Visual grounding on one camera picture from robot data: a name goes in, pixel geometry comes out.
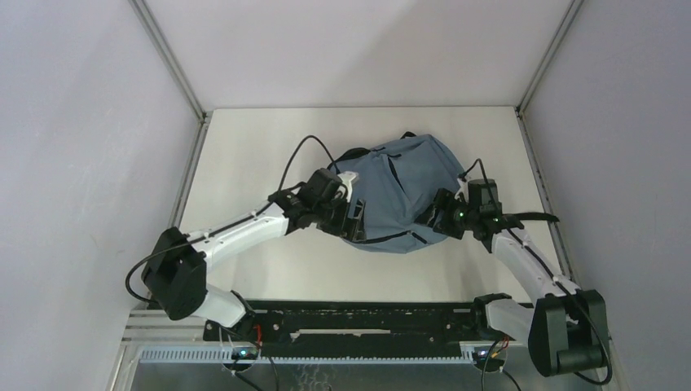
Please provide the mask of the left aluminium frame post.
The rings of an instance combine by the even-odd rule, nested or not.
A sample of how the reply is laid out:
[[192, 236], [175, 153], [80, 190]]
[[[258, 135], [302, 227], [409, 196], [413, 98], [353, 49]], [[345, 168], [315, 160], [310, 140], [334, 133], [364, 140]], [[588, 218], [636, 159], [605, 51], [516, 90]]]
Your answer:
[[144, 0], [129, 0], [135, 15], [138, 17], [146, 34], [149, 36], [154, 49], [161, 57], [163, 64], [172, 77], [175, 85], [183, 95], [187, 105], [193, 111], [196, 119], [203, 123], [206, 119], [206, 111], [203, 109], [200, 100], [198, 99], [192, 85], [183, 70], [182, 65], [178, 61], [169, 40], [165, 36], [163, 29], [158, 23], [151, 7]]

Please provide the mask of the right aluminium frame post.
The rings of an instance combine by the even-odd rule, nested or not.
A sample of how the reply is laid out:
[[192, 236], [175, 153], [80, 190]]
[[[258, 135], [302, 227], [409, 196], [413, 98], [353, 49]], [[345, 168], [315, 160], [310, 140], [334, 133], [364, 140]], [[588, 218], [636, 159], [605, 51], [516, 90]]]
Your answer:
[[516, 106], [517, 116], [523, 116], [527, 108], [530, 106], [530, 102], [535, 96], [541, 81], [549, 70], [553, 60], [557, 56], [557, 52], [560, 50], [561, 45], [565, 41], [567, 34], [571, 30], [585, 3], [585, 0], [572, 0], [569, 2], [569, 5], [566, 8], [564, 15], [561, 17], [555, 33], [552, 35], [545, 52], [540, 58], [540, 61], [533, 72], [518, 105]]

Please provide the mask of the blue student backpack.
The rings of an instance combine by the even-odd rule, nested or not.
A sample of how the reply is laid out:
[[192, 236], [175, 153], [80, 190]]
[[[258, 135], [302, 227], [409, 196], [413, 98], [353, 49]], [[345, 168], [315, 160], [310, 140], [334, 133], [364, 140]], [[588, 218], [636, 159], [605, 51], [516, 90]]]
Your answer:
[[335, 165], [358, 179], [350, 192], [365, 203], [365, 240], [346, 243], [374, 253], [412, 253], [446, 240], [446, 235], [416, 223], [438, 190], [456, 193], [465, 171], [455, 154], [431, 134], [406, 132], [371, 148], [351, 148]]

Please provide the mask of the aluminium frame post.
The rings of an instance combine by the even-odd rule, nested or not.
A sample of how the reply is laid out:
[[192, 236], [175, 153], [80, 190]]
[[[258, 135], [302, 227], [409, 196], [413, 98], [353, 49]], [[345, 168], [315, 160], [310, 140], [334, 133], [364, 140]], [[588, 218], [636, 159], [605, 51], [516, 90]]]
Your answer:
[[203, 109], [200, 100], [198, 99], [192, 85], [183, 70], [182, 65], [178, 61], [169, 40], [165, 36], [163, 29], [158, 23], [151, 7], [144, 0], [129, 0], [135, 15], [138, 17], [146, 34], [149, 36], [154, 49], [161, 57], [163, 64], [172, 77], [175, 85], [183, 95], [187, 105], [193, 111], [196, 119], [203, 123], [206, 119], [206, 111]]
[[557, 56], [557, 52], [560, 50], [561, 45], [565, 41], [567, 34], [571, 30], [585, 3], [585, 0], [572, 0], [569, 2], [569, 5], [566, 8], [564, 15], [561, 17], [555, 33], [552, 35], [545, 52], [540, 58], [540, 61], [533, 72], [518, 105], [516, 106], [517, 116], [523, 116], [527, 108], [530, 106], [530, 102], [535, 96], [541, 81], [549, 70], [553, 60]]

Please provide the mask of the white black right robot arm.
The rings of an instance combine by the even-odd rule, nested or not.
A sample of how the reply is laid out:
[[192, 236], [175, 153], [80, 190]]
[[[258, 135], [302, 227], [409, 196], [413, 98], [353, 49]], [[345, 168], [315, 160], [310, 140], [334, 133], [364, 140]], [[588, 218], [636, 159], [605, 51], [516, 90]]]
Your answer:
[[612, 371], [603, 296], [582, 289], [549, 266], [525, 229], [526, 221], [549, 221], [551, 216], [504, 213], [492, 179], [469, 180], [465, 185], [467, 191], [459, 194], [439, 189], [416, 223], [455, 239], [472, 233], [511, 271], [532, 304], [526, 308], [507, 294], [476, 298], [477, 312], [470, 319], [474, 334], [490, 339], [500, 333], [526, 346], [544, 377], [582, 377], [585, 371], [602, 367]]

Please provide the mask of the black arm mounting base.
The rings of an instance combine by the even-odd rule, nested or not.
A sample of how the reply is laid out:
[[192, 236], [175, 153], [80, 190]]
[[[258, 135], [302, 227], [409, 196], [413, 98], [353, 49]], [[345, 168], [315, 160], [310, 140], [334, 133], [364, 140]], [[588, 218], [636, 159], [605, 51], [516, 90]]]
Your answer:
[[411, 357], [451, 355], [465, 342], [503, 340], [471, 302], [251, 300], [249, 319], [223, 331], [207, 321], [207, 342], [255, 342], [264, 354]]

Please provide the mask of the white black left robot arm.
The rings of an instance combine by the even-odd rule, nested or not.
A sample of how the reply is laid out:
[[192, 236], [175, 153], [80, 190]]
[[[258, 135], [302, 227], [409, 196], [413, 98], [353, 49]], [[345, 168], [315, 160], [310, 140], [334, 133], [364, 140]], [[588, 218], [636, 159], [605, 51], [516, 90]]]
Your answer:
[[318, 169], [234, 220], [188, 233], [169, 228], [143, 259], [141, 280], [170, 320], [207, 319], [243, 340], [253, 333], [253, 310], [239, 293], [208, 282], [208, 274], [239, 253], [310, 226], [341, 239], [364, 240], [366, 203], [354, 196], [358, 180], [353, 171]]

